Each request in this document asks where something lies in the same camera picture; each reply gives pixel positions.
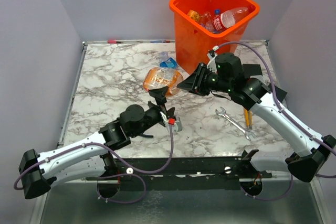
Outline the crushed orange label bottle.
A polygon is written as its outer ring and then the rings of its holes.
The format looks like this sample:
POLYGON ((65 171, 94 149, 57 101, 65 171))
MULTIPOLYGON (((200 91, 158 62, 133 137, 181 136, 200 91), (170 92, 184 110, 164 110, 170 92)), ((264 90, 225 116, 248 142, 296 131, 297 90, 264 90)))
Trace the crushed orange label bottle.
POLYGON ((180 92, 177 85, 184 80, 182 74, 172 68, 154 67, 149 70, 144 81, 143 88, 146 91, 168 87, 167 97, 171 97, 180 92))

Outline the light blue label bottle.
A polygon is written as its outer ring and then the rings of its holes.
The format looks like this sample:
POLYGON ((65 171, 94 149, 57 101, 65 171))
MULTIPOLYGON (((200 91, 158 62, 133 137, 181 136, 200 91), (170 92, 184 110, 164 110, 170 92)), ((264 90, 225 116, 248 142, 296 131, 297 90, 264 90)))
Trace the light blue label bottle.
POLYGON ((160 67, 177 69, 176 61, 169 56, 168 52, 166 51, 160 52, 160 59, 161 59, 161 62, 159 64, 160 67))

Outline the Pepsi bottle blue cap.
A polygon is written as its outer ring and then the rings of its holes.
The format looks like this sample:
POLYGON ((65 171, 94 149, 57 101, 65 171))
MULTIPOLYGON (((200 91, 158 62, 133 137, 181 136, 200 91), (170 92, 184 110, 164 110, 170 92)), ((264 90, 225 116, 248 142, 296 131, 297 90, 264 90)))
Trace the Pepsi bottle blue cap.
POLYGON ((212 16, 210 12, 205 12, 204 14, 200 15, 200 20, 199 20, 199 24, 203 27, 206 26, 206 23, 212 20, 212 16))

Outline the orange juice small bottle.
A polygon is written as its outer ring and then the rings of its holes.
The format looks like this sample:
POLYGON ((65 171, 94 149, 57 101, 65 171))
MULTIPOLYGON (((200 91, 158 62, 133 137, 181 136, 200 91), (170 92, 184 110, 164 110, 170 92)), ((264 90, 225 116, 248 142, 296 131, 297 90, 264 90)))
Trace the orange juice small bottle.
POLYGON ((187 13, 187 16, 192 19, 193 21, 199 23, 200 22, 200 19, 201 19, 201 16, 200 14, 195 11, 195 10, 190 10, 188 13, 187 13))

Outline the red white label bottle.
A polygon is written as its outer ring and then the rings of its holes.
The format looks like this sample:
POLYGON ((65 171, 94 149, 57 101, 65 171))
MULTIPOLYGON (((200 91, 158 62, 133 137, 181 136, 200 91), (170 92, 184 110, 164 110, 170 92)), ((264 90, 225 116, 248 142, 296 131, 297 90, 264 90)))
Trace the red white label bottle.
POLYGON ((236 25, 239 21, 247 17, 254 10, 255 7, 250 5, 247 7, 236 7, 224 11, 219 15, 215 15, 212 20, 209 20, 206 23, 205 29, 214 34, 219 34, 236 25))

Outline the blue label slim bottle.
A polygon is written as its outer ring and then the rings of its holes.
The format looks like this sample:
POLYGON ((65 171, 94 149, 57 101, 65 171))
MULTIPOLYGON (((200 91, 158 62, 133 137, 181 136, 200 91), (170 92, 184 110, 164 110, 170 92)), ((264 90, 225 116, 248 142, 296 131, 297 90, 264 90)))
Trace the blue label slim bottle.
POLYGON ((214 10, 214 14, 215 14, 215 15, 219 15, 220 13, 221 13, 221 10, 220 10, 220 9, 215 9, 215 10, 214 10))

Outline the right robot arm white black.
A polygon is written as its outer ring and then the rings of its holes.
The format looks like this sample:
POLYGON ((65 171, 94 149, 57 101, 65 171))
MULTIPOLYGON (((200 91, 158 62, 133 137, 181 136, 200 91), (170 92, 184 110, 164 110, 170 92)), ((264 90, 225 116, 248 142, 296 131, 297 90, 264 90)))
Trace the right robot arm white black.
POLYGON ((281 171, 310 182, 335 147, 333 136, 312 130, 287 108, 277 105, 275 93, 262 81, 247 78, 244 65, 233 53, 217 55, 207 65, 199 63, 177 87, 200 96, 212 91, 228 93, 233 102, 266 121, 293 148, 292 155, 258 151, 241 164, 246 177, 254 177, 259 171, 281 171))

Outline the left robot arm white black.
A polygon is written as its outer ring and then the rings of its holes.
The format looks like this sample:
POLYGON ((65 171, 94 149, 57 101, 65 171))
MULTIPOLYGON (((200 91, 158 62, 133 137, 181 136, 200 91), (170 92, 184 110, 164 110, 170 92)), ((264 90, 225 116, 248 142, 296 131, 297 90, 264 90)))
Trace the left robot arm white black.
POLYGON ((113 152, 131 143, 131 139, 160 124, 170 134, 181 130, 175 109, 166 109, 168 87, 149 90, 155 103, 148 110, 137 104, 128 106, 119 117, 99 131, 68 146, 37 153, 27 150, 18 167, 15 190, 22 190, 25 199, 34 199, 50 191, 52 186, 84 177, 110 179, 118 173, 113 152))

